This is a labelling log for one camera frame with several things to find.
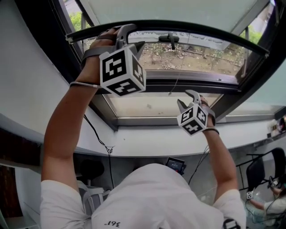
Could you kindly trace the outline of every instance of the cable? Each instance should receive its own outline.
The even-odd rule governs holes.
[[[198,167],[200,166],[200,164],[202,163],[202,161],[207,157],[208,154],[205,155],[205,153],[207,152],[207,148],[208,148],[208,145],[205,147],[204,153],[202,154],[200,160],[198,161],[198,165],[197,165],[197,167],[196,167],[196,169],[195,169],[193,175],[192,175],[191,178],[189,179],[188,184],[191,183],[191,180],[192,180],[193,176],[195,175],[196,171],[198,170]]]
[[[95,128],[93,127],[93,125],[90,123],[88,117],[86,117],[86,115],[84,115],[84,119],[88,122],[88,124],[90,125],[90,127],[93,129],[95,135],[97,136],[97,139],[99,141],[99,143],[101,145],[103,145],[108,153],[108,160],[109,160],[109,171],[110,171],[110,177],[111,177],[111,182],[112,182],[112,188],[114,188],[114,182],[113,182],[113,177],[112,177],[112,170],[111,170],[111,153],[112,153],[112,150],[113,150],[113,147],[114,146],[106,146],[103,141],[100,140],[98,134],[97,134],[97,131],[95,130]]]
[[[172,91],[175,89],[175,87],[176,87],[176,85],[177,85],[177,82],[178,82],[179,77],[180,77],[180,75],[181,75],[181,70],[182,70],[182,67],[183,67],[184,60],[185,60],[185,56],[184,56],[184,58],[183,58],[183,60],[182,60],[182,64],[181,64],[181,67],[180,67],[180,72],[179,72],[179,75],[178,75],[178,77],[177,77],[176,83],[175,83],[174,87],[172,88],[172,90],[168,93],[168,95],[171,95],[171,94],[172,94]]]

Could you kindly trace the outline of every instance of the white shirt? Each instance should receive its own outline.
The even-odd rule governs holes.
[[[226,228],[246,227],[238,190],[227,191],[209,206],[197,199],[181,175],[164,165],[150,164],[131,173],[91,218],[71,187],[49,180],[41,186],[42,229],[221,229],[226,219],[235,220]]]
[[[265,203],[264,210],[267,215],[283,213],[286,210],[286,195]]]

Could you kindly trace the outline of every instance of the white wall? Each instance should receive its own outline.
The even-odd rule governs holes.
[[[269,121],[218,124],[227,148],[266,138]],[[119,128],[113,155],[121,157],[179,156],[202,153],[207,145],[202,133],[190,137],[179,127]]]
[[[42,142],[69,86],[34,40],[14,1],[0,2],[0,21],[0,127]],[[90,108],[86,115],[101,140],[113,142],[114,132]],[[78,150],[83,149],[106,153],[86,121],[78,143]]]

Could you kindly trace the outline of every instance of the person in background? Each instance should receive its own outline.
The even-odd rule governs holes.
[[[274,201],[266,202],[262,204],[259,201],[250,199],[249,202],[257,209],[264,211],[265,215],[269,214],[282,214],[286,210],[286,183],[283,184],[282,189],[271,188],[274,195],[277,198]]]
[[[103,34],[116,35],[116,30],[112,28]],[[113,44],[112,40],[99,39],[91,48]],[[87,58],[76,81],[100,84],[98,56]],[[202,203],[176,171],[164,165],[150,164],[132,172],[110,192],[91,217],[86,215],[77,186],[73,153],[84,113],[96,92],[96,88],[72,86],[48,123],[41,183],[42,229],[246,228],[236,166],[219,134],[213,130],[203,133],[217,181],[213,206]],[[208,117],[207,126],[214,127],[211,117]]]

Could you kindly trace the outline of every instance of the window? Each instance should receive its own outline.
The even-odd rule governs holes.
[[[211,106],[219,94],[201,94]],[[188,105],[192,98],[186,93],[136,93],[126,97],[105,95],[117,117],[174,117],[180,114],[177,99]]]
[[[273,10],[274,4],[268,0],[235,3],[227,0],[51,0],[39,2],[39,13],[35,13],[20,0],[15,1],[33,36],[68,82],[80,73],[83,52],[96,36],[112,26],[123,25],[124,21],[137,20],[133,23],[140,29],[131,33],[128,40],[146,42],[139,59],[147,71],[146,91],[115,98],[100,89],[91,103],[91,108],[106,123],[117,125],[112,127],[114,130],[119,119],[122,122],[136,117],[174,119],[179,112],[177,99],[190,102],[191,98],[184,93],[187,89],[204,94],[218,118],[231,110],[231,115],[252,114],[255,110],[241,106],[236,109],[236,104],[241,104],[269,79],[286,56],[281,51],[286,16],[280,2]],[[276,10],[280,22],[276,20]],[[31,23],[35,14],[37,18],[49,20],[43,20],[41,27],[35,26]],[[250,43],[243,40],[246,27]],[[159,40],[168,33],[179,38],[175,50],[170,43]],[[242,46],[249,49],[248,55]],[[265,58],[268,50],[271,55]],[[174,85],[176,88],[169,96]],[[253,107],[259,114],[279,108]]]

